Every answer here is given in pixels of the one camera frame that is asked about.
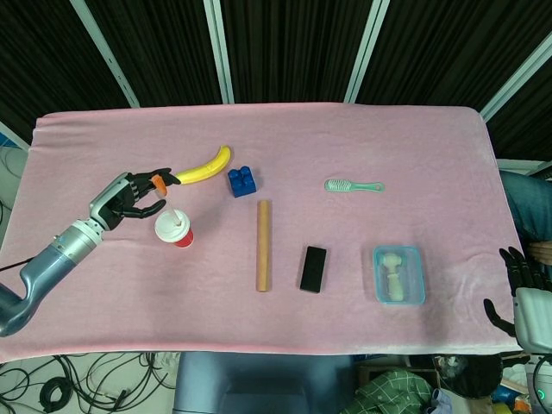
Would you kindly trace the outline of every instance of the black curtain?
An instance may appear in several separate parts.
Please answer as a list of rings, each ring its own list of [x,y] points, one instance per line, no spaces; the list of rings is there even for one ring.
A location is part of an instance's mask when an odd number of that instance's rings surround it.
[[[370,0],[222,0],[237,103],[342,101]]]
[[[31,142],[36,118],[128,107],[68,1],[0,0],[0,121]]]
[[[487,124],[500,158],[552,160],[552,60]]]
[[[481,110],[552,31],[552,2],[392,0],[357,102]]]
[[[222,102],[202,0],[86,0],[141,106]]]

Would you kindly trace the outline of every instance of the banana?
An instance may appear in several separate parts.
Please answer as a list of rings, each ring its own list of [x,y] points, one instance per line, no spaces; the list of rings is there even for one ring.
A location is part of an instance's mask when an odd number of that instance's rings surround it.
[[[196,166],[189,170],[181,171],[176,174],[176,178],[180,180],[181,184],[192,184],[209,179],[213,175],[219,173],[230,161],[230,155],[232,152],[226,145],[222,145],[215,158],[202,166]]]

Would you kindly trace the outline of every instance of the plaid fabric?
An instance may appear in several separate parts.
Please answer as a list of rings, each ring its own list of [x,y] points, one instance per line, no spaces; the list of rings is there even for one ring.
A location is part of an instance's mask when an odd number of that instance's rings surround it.
[[[431,386],[414,373],[397,369],[356,390],[341,414],[420,414],[431,400]]]

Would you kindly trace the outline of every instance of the black phone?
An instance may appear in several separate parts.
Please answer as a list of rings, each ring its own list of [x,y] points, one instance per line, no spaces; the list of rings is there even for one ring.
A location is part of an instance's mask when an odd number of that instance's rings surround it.
[[[302,291],[320,293],[326,249],[309,246],[304,257],[303,276],[301,277]]]

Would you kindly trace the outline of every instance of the wooden dowel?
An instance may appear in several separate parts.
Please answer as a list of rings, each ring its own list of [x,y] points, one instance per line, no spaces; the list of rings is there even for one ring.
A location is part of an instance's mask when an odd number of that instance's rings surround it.
[[[257,291],[270,290],[270,201],[257,203]]]

